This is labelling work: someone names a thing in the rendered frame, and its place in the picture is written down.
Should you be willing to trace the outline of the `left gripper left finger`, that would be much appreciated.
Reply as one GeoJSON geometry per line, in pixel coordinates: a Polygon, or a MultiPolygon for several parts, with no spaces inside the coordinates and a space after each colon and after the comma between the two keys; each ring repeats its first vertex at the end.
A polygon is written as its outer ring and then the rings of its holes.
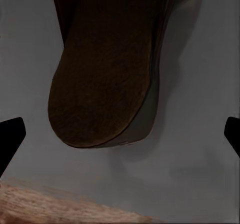
{"type": "Polygon", "coordinates": [[[0,177],[26,137],[22,117],[0,122],[0,177]]]}

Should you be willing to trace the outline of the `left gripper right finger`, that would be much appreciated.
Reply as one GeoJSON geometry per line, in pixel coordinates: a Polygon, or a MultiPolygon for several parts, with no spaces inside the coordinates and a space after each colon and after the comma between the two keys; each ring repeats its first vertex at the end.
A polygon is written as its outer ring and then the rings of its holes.
{"type": "Polygon", "coordinates": [[[229,117],[226,121],[224,135],[240,157],[240,119],[229,117]]]}

